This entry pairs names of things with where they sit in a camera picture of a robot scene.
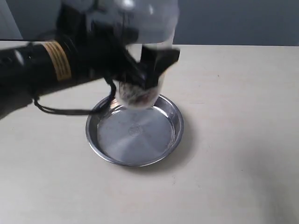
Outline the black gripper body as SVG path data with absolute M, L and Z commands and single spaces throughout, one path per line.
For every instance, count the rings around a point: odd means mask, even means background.
M 136 61 L 127 46 L 137 43 L 139 29 L 125 22 L 94 18 L 108 15 L 97 0 L 63 0 L 56 20 L 57 35 L 73 47 L 77 65 L 93 69 L 109 85 L 113 81 L 149 86 L 150 75 L 143 62 Z

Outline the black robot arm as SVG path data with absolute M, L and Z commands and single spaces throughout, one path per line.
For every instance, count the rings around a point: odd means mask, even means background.
M 105 108 L 114 99 L 132 109 L 151 107 L 179 60 L 172 45 L 178 18 L 176 0 L 62 1 L 54 30 L 1 50 L 1 117 L 30 104 L 48 114 L 97 114 L 46 107 L 39 98 L 99 79 L 111 88 Z

